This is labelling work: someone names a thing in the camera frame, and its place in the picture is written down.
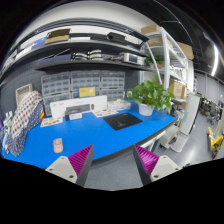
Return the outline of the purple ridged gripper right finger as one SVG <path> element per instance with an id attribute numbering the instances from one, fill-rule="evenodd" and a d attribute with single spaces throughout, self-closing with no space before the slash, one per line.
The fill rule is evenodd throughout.
<path id="1" fill-rule="evenodd" d="M 180 167 L 167 155 L 157 156 L 138 145 L 134 146 L 133 155 L 143 185 L 180 170 Z"/>

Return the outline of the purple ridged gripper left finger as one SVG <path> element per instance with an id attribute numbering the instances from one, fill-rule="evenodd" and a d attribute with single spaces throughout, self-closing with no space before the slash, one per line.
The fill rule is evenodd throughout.
<path id="1" fill-rule="evenodd" d="M 47 171 L 79 186 L 84 186 L 94 156 L 94 145 L 89 145 L 69 157 L 60 156 Z"/>

